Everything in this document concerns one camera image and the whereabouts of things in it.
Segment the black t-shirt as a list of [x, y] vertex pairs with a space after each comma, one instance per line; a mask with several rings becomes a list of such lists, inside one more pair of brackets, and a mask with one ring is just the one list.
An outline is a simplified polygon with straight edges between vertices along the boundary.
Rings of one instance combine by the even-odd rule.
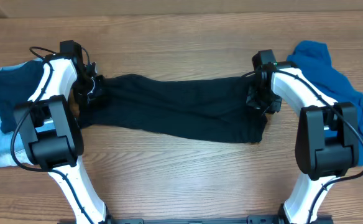
[[161, 82], [128, 74], [104, 81], [105, 101], [80, 110], [80, 127], [141, 129], [227, 143], [262, 140], [267, 118], [247, 105], [252, 77]]

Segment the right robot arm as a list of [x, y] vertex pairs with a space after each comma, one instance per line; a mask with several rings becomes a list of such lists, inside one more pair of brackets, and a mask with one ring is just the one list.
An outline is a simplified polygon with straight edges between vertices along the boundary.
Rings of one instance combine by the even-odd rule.
[[277, 62], [271, 50], [252, 57], [255, 84], [246, 103], [261, 113], [280, 111], [286, 101], [299, 117], [295, 159], [301, 173], [276, 215], [250, 215], [248, 223], [332, 223], [318, 216], [331, 187], [355, 167], [359, 158], [357, 113], [305, 78], [293, 62]]

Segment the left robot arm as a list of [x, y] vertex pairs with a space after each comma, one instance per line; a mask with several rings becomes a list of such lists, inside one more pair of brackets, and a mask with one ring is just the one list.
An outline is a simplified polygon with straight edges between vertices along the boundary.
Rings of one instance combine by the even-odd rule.
[[49, 51], [42, 63], [44, 74], [36, 91], [14, 109], [14, 134], [21, 137], [32, 166], [23, 165], [13, 149], [11, 156], [24, 170], [49, 174], [67, 198], [75, 223], [110, 223], [110, 212], [83, 164], [83, 137], [68, 104], [73, 95], [82, 108], [100, 105], [104, 78], [74, 40], [61, 42], [59, 52]]

